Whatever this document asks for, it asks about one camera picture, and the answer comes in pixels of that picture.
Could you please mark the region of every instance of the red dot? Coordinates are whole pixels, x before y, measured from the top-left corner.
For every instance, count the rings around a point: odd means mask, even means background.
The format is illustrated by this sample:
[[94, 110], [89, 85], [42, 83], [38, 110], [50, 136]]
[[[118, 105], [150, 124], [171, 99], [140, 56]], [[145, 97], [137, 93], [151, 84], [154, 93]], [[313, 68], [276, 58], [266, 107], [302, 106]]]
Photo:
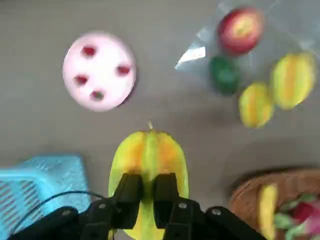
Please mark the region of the red dot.
[[84, 76], [84, 75], [78, 75], [74, 78], [76, 84], [78, 84], [79, 86], [83, 86], [88, 82], [88, 77]]
[[116, 73], [118, 74], [118, 76], [124, 77], [128, 75], [128, 73], [130, 73], [130, 70], [131, 70], [131, 67], [128, 65], [119, 65], [116, 68]]
[[105, 95], [102, 91], [93, 91], [90, 94], [90, 96], [94, 101], [97, 101], [97, 102], [102, 101], [105, 97]]
[[92, 58], [97, 52], [97, 49], [92, 45], [87, 45], [82, 48], [82, 54]]

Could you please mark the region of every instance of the dragon fruit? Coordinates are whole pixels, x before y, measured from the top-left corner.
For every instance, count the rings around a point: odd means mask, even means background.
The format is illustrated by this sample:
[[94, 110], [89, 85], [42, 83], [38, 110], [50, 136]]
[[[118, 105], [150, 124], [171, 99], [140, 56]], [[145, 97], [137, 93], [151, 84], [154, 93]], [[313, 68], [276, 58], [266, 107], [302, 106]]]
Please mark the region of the dragon fruit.
[[300, 202], [293, 210], [293, 219], [304, 225], [304, 233], [320, 234], [320, 201]]

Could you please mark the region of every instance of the green fruit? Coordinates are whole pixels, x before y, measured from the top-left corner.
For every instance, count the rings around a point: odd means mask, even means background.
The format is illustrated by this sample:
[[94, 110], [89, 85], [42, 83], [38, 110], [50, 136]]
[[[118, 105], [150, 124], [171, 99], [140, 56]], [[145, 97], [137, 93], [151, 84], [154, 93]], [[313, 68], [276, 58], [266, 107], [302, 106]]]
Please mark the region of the green fruit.
[[214, 87], [223, 95], [234, 94], [239, 86], [239, 74], [231, 62], [222, 56], [215, 56], [209, 63]]

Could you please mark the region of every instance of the pink plate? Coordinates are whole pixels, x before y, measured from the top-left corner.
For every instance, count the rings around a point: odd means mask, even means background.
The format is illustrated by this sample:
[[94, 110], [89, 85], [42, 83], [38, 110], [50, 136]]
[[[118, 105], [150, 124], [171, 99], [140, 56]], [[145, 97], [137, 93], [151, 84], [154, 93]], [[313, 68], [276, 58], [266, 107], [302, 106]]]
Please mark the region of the pink plate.
[[136, 81], [136, 66], [132, 53], [120, 39], [92, 32], [72, 44], [64, 58], [62, 74], [77, 103], [103, 112], [128, 97]]

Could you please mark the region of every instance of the toy fruit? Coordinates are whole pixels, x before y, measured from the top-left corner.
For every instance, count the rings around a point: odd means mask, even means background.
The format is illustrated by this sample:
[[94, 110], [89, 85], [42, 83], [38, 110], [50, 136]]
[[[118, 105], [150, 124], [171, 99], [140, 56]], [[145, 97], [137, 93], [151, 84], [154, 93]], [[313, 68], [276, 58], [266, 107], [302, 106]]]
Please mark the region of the toy fruit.
[[220, 44], [227, 52], [248, 53], [261, 39], [264, 15], [254, 7], [236, 8], [222, 19], [217, 31]]
[[209, 63], [214, 87], [223, 95], [234, 94], [239, 85], [239, 74], [234, 65], [222, 56], [215, 56]]
[[286, 213], [278, 212], [274, 223], [278, 229], [286, 229], [285, 239], [293, 240], [297, 236], [320, 234], [320, 201], [316, 195], [303, 194], [297, 200], [285, 204]]
[[240, 118], [249, 128], [264, 126], [274, 113], [266, 84], [256, 82], [244, 90], [239, 99]]
[[316, 66], [309, 53], [288, 54], [276, 64], [271, 76], [275, 102], [292, 109], [307, 98], [316, 78]]
[[158, 229], [155, 223], [152, 182], [158, 174], [175, 173], [179, 196], [188, 197], [188, 172], [183, 150], [167, 133], [155, 131], [152, 127], [149, 131], [137, 131], [116, 150], [109, 176], [110, 197], [123, 173], [138, 173], [143, 181], [143, 196], [135, 226], [124, 231], [136, 240], [163, 239], [165, 231]]
[[274, 216], [277, 205], [278, 189], [275, 184], [262, 187], [259, 196], [258, 221], [262, 235], [267, 240], [276, 238]]

